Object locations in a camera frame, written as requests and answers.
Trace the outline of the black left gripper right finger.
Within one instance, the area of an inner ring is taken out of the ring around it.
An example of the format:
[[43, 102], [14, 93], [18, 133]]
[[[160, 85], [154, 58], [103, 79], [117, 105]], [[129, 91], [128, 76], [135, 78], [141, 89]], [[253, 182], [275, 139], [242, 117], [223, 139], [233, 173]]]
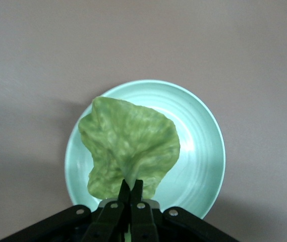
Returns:
[[131, 242], [237, 242], [230, 235], [181, 207], [163, 212], [158, 202], [144, 200], [143, 181], [131, 191]]

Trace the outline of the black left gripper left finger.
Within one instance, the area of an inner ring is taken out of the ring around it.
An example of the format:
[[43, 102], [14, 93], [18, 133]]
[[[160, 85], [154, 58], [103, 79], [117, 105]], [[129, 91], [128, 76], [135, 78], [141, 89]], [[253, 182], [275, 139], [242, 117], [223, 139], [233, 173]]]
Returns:
[[118, 197], [102, 200], [94, 212], [75, 205], [0, 242], [124, 242], [129, 199], [130, 188], [123, 180]]

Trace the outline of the green lettuce leaf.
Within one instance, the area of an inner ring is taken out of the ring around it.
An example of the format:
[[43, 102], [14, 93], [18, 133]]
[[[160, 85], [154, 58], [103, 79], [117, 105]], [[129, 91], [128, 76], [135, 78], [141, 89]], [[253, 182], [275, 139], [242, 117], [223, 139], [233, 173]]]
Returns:
[[98, 199], [116, 197], [122, 181], [133, 189], [137, 180], [143, 181], [143, 198], [151, 199], [180, 155], [174, 122], [128, 101], [94, 98], [78, 129], [93, 159], [87, 189]]

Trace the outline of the mint green plate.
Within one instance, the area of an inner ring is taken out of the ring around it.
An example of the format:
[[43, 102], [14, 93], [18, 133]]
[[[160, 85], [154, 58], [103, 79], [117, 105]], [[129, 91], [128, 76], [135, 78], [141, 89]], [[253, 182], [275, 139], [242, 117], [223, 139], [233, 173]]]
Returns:
[[180, 156], [161, 180], [153, 200], [161, 210], [177, 206], [205, 217], [219, 194], [225, 172], [224, 141], [209, 108], [187, 89], [159, 80], [127, 82], [104, 96], [153, 108], [174, 122]]

